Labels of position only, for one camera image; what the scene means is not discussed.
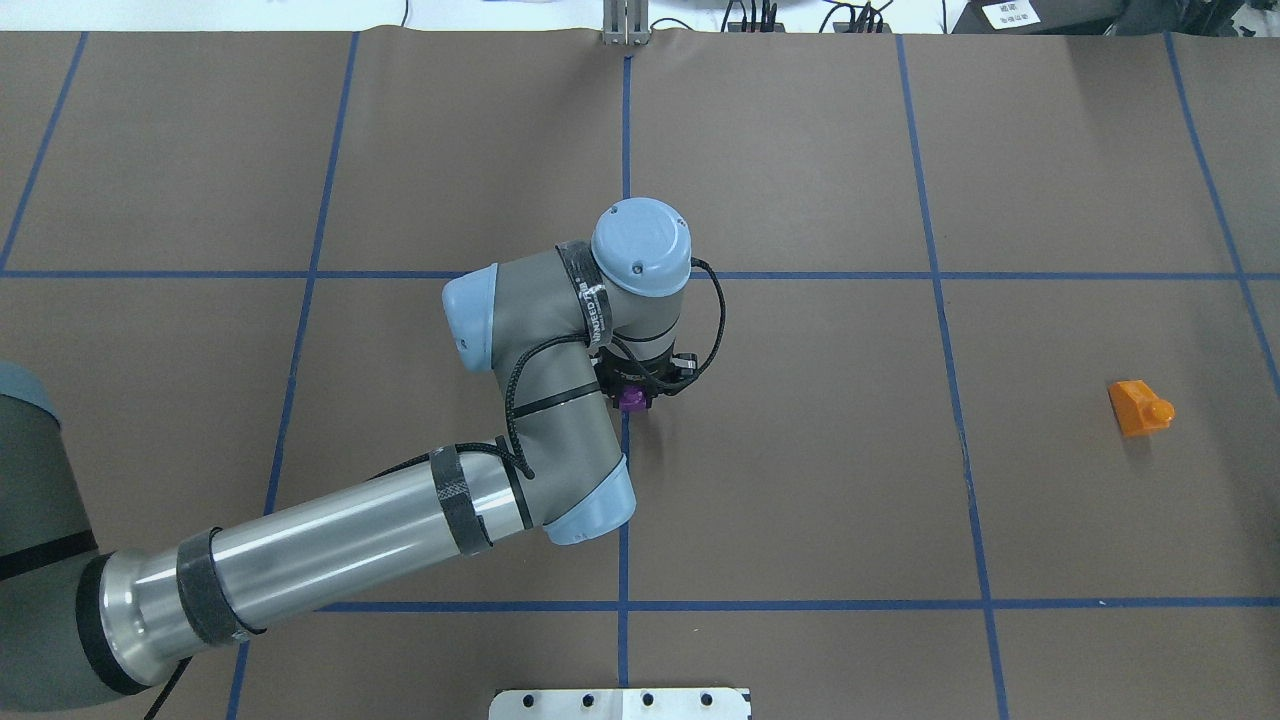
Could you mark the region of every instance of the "blue tape line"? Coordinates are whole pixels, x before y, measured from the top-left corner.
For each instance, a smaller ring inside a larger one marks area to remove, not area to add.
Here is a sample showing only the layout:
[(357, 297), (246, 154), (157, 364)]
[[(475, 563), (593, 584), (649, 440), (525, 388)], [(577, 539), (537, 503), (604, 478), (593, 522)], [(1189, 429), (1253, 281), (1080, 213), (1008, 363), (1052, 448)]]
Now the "blue tape line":
[(481, 601), (481, 602), (334, 602), (316, 612), (616, 612), (612, 600)]
[[(411, 602), (334, 602), (316, 612), (486, 614), (486, 612), (617, 612), (612, 600)], [(628, 612), (920, 612), (977, 610), (1135, 610), (1280, 607), (1280, 597), (1046, 597), (943, 600), (630, 600)]]
[(1183, 119), (1187, 122), (1187, 135), (1192, 138), (1192, 149), (1196, 151), (1196, 160), (1201, 165), (1201, 174), (1204, 176), (1204, 186), (1208, 188), (1208, 197), (1213, 202), (1213, 214), (1217, 215), (1217, 224), (1222, 229), (1222, 240), (1226, 242), (1226, 252), (1231, 256), (1231, 266), (1235, 268), (1235, 277), (1240, 282), (1240, 293), (1244, 296), (1244, 306), (1249, 311), (1249, 320), (1253, 323), (1253, 334), (1262, 347), (1262, 356), (1271, 374), (1271, 387), (1280, 397), (1280, 370), (1276, 369), (1275, 355), (1271, 354), (1271, 343), (1267, 333), (1262, 328), (1262, 318), (1253, 304), (1253, 292), (1249, 291), (1249, 281), (1244, 274), (1244, 265), (1240, 263), (1240, 252), (1235, 247), (1235, 237), (1231, 234), (1231, 225), (1226, 222), (1226, 213), (1222, 210), (1222, 200), (1217, 195), (1217, 184), (1213, 182), (1213, 173), (1208, 169), (1208, 159), (1204, 158), (1204, 149), (1201, 146), (1199, 133), (1196, 131), (1196, 119), (1192, 118), (1192, 106), (1187, 101), (1187, 87), (1183, 85), (1183, 70), (1178, 64), (1178, 53), (1174, 50), (1174, 36), (1165, 32), (1165, 51), (1169, 53), (1169, 67), (1174, 72), (1174, 85), (1178, 87), (1178, 101), (1183, 106)]
[(634, 612), (854, 612), (982, 610), (982, 600), (637, 600)]
[(933, 274), (933, 302), (938, 310), (938, 332), (942, 337), (942, 356), (947, 366), (947, 386), (951, 391), (951, 414), (960, 437), (960, 455), (964, 462), (964, 482), (969, 493), (969, 528), (973, 534), (973, 555), (978, 565), (978, 588), (987, 603), (983, 619), (987, 625), (987, 650), (991, 655), (991, 675), (996, 689), (996, 707), (1001, 720), (1009, 720), (1009, 700), (1005, 693), (1005, 671), (1000, 660), (1000, 638), (996, 634), (996, 614), (991, 609), (991, 580), (987, 577), (987, 556), (982, 542), (982, 520), (978, 516), (978, 493), (973, 484), (973, 464), (969, 457), (969, 438), (965, 434), (964, 410), (960, 406), (960, 384), (956, 380), (955, 357), (951, 351), (951, 327), (947, 323), (946, 300), (942, 296), (942, 273), (938, 268), (938, 249), (933, 238), (933, 219), (929, 214), (929, 193), (924, 183), (924, 161), (920, 158), (920, 137), (915, 126), (915, 105), (911, 101), (911, 81), (906, 65), (906, 46), (902, 36), (893, 36), (897, 44), (897, 67), (902, 77), (902, 104), (906, 108), (906, 129), (911, 140), (911, 161), (915, 164), (915, 190), (920, 199), (920, 220), (924, 227), (924, 245), (929, 254), (929, 272)]
[(631, 55), (622, 58), (622, 199), (631, 197)]
[[(467, 270), (316, 270), (316, 279), (453, 279)], [(718, 270), (722, 281), (932, 281), (916, 270)], [(1030, 273), (943, 270), (945, 281), (1236, 281), (1234, 273)], [(28, 279), (306, 279), (308, 270), (0, 270), (3, 278)], [(1245, 273), (1251, 281), (1280, 281), (1280, 273)], [(692, 279), (710, 279), (698, 270)]]
[(5, 270), (6, 278), (38, 279), (303, 279), (306, 270)]
[(293, 336), (293, 356), (289, 359), (289, 379), (284, 386), (284, 407), (280, 411), (280, 427), (275, 436), (275, 455), (271, 459), (271, 477), (266, 484), (266, 500), (262, 502), (262, 515), (275, 511), (275, 496), (280, 487), (280, 469), (284, 465), (284, 438), (289, 432), (293, 415), (293, 396), (298, 386), (298, 364), (302, 360), (302, 343), (307, 334), (307, 320), (311, 315), (311, 299), (315, 295), (319, 275), (320, 249), (324, 245), (324, 228), (329, 217), (329, 199), (333, 193), (333, 176), (338, 170), (338, 151), (342, 147), (342, 128), (347, 115), (347, 99), (351, 96), (351, 77), (356, 69), (356, 50), (360, 47), (360, 33), (351, 33), (351, 46), (347, 50), (347, 72), (342, 81), (342, 99), (338, 101), (338, 120), (333, 128), (333, 143), (329, 147), (329, 168), (325, 170), (324, 192), (320, 197), (320, 213), (316, 218), (316, 232), (311, 245), (311, 264), (307, 268), (307, 287), (302, 292), (302, 311), (298, 314), (298, 329)]
[[(692, 279), (710, 279), (703, 270), (690, 275)], [(924, 272), (895, 270), (716, 270), (722, 281), (927, 281)]]
[[(631, 470), (631, 413), (622, 413), (622, 456)], [(618, 687), (631, 687), (630, 651), (631, 635), (631, 523), (618, 529)]]
[(22, 188), (22, 196), (18, 199), (18, 209), (13, 213), (13, 222), (9, 223), (9, 234), (5, 236), (4, 247), (0, 249), (0, 270), (4, 270), (5, 265), (9, 264), (9, 255), (13, 252), (13, 245), (18, 240), (18, 228), (22, 225), (22, 217), (27, 211), (31, 192), (36, 188), (36, 178), (40, 177), (40, 168), (45, 164), (45, 152), (49, 151), (49, 143), (54, 140), (54, 129), (58, 127), (58, 119), (63, 115), (63, 105), (67, 104), (67, 95), (72, 90), (72, 81), (76, 79), (76, 69), (79, 68), (79, 60), (84, 55), (84, 45), (87, 42), (88, 33), (82, 32), (79, 42), (76, 44), (76, 53), (72, 55), (72, 64), (67, 68), (67, 77), (63, 78), (63, 88), (58, 92), (58, 101), (54, 102), (54, 111), (49, 115), (49, 124), (45, 126), (45, 135), (40, 138), (36, 160), (31, 164), (31, 172), (27, 173), (27, 184)]
[(439, 279), (452, 281), (467, 274), (463, 270), (320, 270), (324, 279)]
[(1231, 273), (942, 272), (945, 281), (1234, 281)]
[(244, 667), (248, 665), (248, 646), (239, 646), (236, 652), (236, 674), (232, 675), (232, 692), (227, 696), (227, 720), (236, 720), (239, 715), (239, 696), (244, 688)]
[(1056, 597), (995, 600), (996, 610), (1125, 610), (1142, 607), (1280, 607), (1280, 597)]

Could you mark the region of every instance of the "silver metal arm tube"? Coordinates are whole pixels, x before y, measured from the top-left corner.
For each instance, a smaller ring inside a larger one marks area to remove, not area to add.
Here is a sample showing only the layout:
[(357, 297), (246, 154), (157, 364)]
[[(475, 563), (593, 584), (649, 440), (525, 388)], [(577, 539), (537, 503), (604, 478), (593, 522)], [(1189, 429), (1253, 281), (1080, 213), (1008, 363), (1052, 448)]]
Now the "silver metal arm tube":
[[(489, 539), (522, 530), (502, 461), (470, 452), (458, 457)], [(458, 553), (430, 462), (218, 532), (211, 541), (221, 598), (250, 632)], [(202, 610), (179, 591), (178, 556), (178, 547), (150, 557), (116, 552), (104, 569), (108, 643), (145, 685), (164, 682), (178, 660), (211, 644), (191, 618)]]

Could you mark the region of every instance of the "orange block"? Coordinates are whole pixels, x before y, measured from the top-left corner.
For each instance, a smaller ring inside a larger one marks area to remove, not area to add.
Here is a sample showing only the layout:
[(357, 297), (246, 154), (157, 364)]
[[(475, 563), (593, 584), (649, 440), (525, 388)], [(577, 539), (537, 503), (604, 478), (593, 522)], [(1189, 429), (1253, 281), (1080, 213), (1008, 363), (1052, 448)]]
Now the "orange block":
[(1152, 392), (1142, 380), (1120, 380), (1107, 388), (1107, 392), (1124, 437), (1149, 436), (1167, 428), (1174, 419), (1174, 405)]

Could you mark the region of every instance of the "black tape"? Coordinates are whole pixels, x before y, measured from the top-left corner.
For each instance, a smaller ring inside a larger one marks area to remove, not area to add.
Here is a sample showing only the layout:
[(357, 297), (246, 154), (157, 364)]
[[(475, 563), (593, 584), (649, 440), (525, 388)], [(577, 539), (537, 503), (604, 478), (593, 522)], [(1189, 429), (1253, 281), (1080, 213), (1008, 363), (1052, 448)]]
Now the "black tape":
[(431, 454), (431, 478), (458, 552), (479, 555), (493, 547), (484, 518), (476, 515), (476, 506), (471, 502), (471, 488), (467, 487), (456, 447), (449, 445)]
[[(502, 436), (494, 438), (493, 443), (502, 450), (511, 450), (507, 446), (507, 438)], [(520, 511), (520, 523), (525, 525), (526, 530), (534, 529), (534, 516), (529, 514), (529, 502), (525, 500), (525, 488), (520, 484), (520, 477), (516, 474), (516, 468), (511, 462), (503, 460), (502, 469), (507, 471), (507, 483), (511, 484), (511, 495), (516, 498), (516, 510)]]
[(196, 533), (178, 546), (178, 600), (191, 629), (209, 646), (234, 644), (265, 632), (242, 623), (223, 593), (214, 568), (214, 536), (219, 530)]
[(97, 550), (93, 530), (72, 533), (0, 557), (0, 582)]
[(556, 407), (557, 405), (561, 405), (563, 402), (568, 402), (570, 400), (577, 400), (579, 397), (584, 397), (584, 396), (591, 395), (593, 392), (600, 392), (600, 383), (590, 382), (590, 383), (586, 383), (585, 386), (579, 386), (579, 387), (576, 387), (573, 389), (566, 389), (564, 392), (557, 392), (556, 395), (544, 397), (541, 400), (535, 400), (534, 402), (529, 402), (526, 405), (521, 405), (520, 407), (516, 407), (515, 410), (512, 410), (512, 413), (516, 415), (516, 419), (520, 419), (520, 418), (524, 418), (525, 415), (532, 415), (534, 413), (541, 413), (543, 410), (547, 410), (548, 407)]
[(84, 659), (88, 660), (88, 666), (93, 669), (97, 679), (115, 693), (138, 694), (147, 689), (147, 685), (138, 683), (120, 667), (102, 628), (99, 597), (102, 588), (102, 569), (110, 559), (110, 555), (100, 555), (81, 570), (79, 584), (76, 587), (76, 632), (79, 634)]
[(609, 307), (609, 293), (604, 288), (604, 277), (595, 264), (590, 243), (575, 240), (556, 246), (564, 272), (577, 293), (577, 304), (582, 309), (582, 323), (586, 331), (588, 347), (602, 347), (613, 340), (613, 310)]

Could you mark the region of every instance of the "white label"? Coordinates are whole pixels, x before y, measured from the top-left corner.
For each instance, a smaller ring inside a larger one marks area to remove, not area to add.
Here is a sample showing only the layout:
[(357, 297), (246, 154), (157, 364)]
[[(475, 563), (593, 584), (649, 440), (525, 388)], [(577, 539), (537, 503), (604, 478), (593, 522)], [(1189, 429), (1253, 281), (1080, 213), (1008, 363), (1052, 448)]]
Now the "white label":
[(982, 12), (987, 13), (991, 27), (996, 29), (1030, 26), (1039, 22), (1039, 15), (1036, 14), (1036, 8), (1032, 8), (1030, 0), (983, 5)]

